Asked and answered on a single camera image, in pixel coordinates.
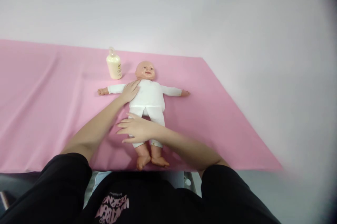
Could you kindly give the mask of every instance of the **doll pants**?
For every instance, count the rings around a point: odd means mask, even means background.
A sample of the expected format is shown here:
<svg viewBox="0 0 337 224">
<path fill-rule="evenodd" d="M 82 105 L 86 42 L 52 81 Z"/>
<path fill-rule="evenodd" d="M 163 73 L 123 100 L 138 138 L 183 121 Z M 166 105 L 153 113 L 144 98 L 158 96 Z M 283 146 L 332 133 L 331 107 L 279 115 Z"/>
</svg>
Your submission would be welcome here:
<svg viewBox="0 0 337 224">
<path fill-rule="evenodd" d="M 162 108 L 160 106 L 155 106 L 155 107 L 153 106 L 146 106 L 146 107 L 145 106 L 133 106 L 133 107 L 130 107 L 130 113 L 134 113 L 138 115 L 139 117 L 148 116 L 150 117 L 151 121 L 158 123 L 162 126 L 165 126 L 164 115 L 163 115 Z M 134 148 L 136 148 L 142 144 L 144 143 L 133 143 L 132 145 Z M 154 139 L 150 140 L 150 144 L 157 146 L 157 147 L 161 147 L 161 148 L 163 147 L 163 145 L 160 142 Z"/>
</svg>

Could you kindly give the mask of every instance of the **white doll outfit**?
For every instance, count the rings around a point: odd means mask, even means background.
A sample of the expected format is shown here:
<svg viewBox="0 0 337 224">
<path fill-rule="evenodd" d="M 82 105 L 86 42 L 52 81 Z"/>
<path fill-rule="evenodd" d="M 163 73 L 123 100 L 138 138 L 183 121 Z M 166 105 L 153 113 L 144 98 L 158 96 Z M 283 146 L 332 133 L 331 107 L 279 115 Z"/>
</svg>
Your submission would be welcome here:
<svg viewBox="0 0 337 224">
<path fill-rule="evenodd" d="M 139 117 L 149 116 L 150 120 L 165 126 L 163 111 L 165 110 L 165 102 L 163 94 L 167 96 L 179 97 L 181 96 L 181 89 L 174 87 L 166 87 L 157 82 L 143 79 L 138 84 L 139 91 L 135 98 L 129 103 L 130 113 L 134 113 Z M 125 84 L 110 85 L 108 87 L 109 94 L 122 93 Z M 134 143 L 133 147 L 138 147 L 144 143 Z M 163 147 L 163 145 L 156 141 L 150 140 L 150 144 Z"/>
</svg>

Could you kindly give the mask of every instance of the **pink sheet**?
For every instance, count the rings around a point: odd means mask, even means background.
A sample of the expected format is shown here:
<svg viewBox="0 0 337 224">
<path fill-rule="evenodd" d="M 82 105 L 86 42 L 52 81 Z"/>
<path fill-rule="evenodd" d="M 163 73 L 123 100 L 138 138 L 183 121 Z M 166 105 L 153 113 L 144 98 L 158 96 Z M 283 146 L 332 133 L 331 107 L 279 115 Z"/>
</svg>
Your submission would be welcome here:
<svg viewBox="0 0 337 224">
<path fill-rule="evenodd" d="M 234 169 L 277 170 L 269 151 L 202 58 L 118 52 L 123 77 L 112 80 L 108 50 L 0 40 L 0 172 L 41 171 L 88 120 L 117 95 L 97 89 L 135 80 L 149 60 L 156 81 L 191 92 L 165 97 L 165 124 L 216 149 Z M 118 120 L 126 118 L 126 106 Z M 91 160 L 94 170 L 134 170 L 136 153 L 114 126 Z M 170 169 L 190 170 L 164 147 Z M 149 164 L 146 170 L 160 170 Z"/>
</svg>

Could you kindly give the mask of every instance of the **cream bottle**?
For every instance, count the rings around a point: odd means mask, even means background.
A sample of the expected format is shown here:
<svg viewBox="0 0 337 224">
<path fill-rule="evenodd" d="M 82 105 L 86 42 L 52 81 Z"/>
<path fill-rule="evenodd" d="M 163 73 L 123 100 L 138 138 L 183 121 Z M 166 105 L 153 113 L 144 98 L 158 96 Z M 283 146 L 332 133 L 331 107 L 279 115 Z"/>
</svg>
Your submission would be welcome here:
<svg viewBox="0 0 337 224">
<path fill-rule="evenodd" d="M 106 58 L 106 63 L 108 64 L 110 76 L 112 79 L 121 79 L 122 77 L 122 68 L 120 64 L 120 58 L 116 54 L 113 47 L 109 48 L 109 55 Z"/>
</svg>

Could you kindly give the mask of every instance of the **doll face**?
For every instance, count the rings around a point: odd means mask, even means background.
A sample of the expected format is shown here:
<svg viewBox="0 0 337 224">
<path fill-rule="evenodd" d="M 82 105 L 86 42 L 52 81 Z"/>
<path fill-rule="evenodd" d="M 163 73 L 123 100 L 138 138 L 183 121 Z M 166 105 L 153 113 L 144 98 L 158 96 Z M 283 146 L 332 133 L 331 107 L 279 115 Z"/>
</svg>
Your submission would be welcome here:
<svg viewBox="0 0 337 224">
<path fill-rule="evenodd" d="M 156 73 L 154 72 L 154 66 L 149 61 L 143 61 L 140 64 L 138 64 L 136 68 L 136 77 L 138 80 L 142 79 L 148 79 L 153 80 L 156 76 Z"/>
</svg>

